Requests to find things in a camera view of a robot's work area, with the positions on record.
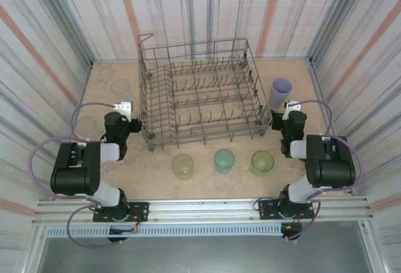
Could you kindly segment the lilac tall cup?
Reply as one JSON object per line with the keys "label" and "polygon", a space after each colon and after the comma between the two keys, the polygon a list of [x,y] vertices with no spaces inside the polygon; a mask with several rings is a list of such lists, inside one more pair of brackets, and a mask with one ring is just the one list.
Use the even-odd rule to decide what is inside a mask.
{"label": "lilac tall cup", "polygon": [[292,84],[286,78],[278,78],[272,82],[269,94],[269,106],[279,108],[292,91]]}

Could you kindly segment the clear glass cup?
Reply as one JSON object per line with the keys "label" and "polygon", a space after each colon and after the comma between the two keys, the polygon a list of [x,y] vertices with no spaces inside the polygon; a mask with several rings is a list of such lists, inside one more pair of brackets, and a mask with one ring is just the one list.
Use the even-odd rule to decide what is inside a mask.
{"label": "clear glass cup", "polygon": [[114,81],[110,90],[114,95],[125,95],[130,91],[130,83],[126,79],[119,79]]}
{"label": "clear glass cup", "polygon": [[75,132],[86,137],[90,136],[96,128],[95,119],[91,116],[81,116],[75,124]]}

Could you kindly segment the green translucent cup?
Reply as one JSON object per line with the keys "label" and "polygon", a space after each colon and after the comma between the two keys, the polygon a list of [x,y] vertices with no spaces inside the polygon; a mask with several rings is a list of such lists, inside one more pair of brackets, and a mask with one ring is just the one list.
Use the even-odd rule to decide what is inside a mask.
{"label": "green translucent cup", "polygon": [[265,150],[256,151],[251,157],[251,173],[256,176],[264,176],[274,167],[272,154]]}

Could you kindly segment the yellow translucent cup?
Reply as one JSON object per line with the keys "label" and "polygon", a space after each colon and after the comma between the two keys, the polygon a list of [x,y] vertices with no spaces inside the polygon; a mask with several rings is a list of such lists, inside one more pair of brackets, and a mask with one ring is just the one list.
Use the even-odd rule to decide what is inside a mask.
{"label": "yellow translucent cup", "polygon": [[189,180],[193,175],[194,161],[190,155],[180,153],[172,159],[171,168],[177,178]]}

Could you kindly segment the teal textured plastic cup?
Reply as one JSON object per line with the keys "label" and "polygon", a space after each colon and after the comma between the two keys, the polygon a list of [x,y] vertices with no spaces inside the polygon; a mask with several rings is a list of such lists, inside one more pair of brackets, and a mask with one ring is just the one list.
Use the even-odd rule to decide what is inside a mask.
{"label": "teal textured plastic cup", "polygon": [[220,149],[214,155],[215,168],[219,173],[228,173],[235,164],[235,155],[231,150]]}

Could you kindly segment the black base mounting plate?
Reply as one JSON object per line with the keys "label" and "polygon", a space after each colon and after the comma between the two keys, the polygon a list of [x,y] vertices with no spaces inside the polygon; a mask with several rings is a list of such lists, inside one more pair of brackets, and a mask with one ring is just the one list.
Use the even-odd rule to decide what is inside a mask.
{"label": "black base mounting plate", "polygon": [[259,200],[259,218],[261,220],[298,220],[312,219],[315,215],[311,203],[293,203],[280,199]]}
{"label": "black base mounting plate", "polygon": [[93,214],[94,222],[146,222],[148,202],[129,202],[126,206],[102,207]]}

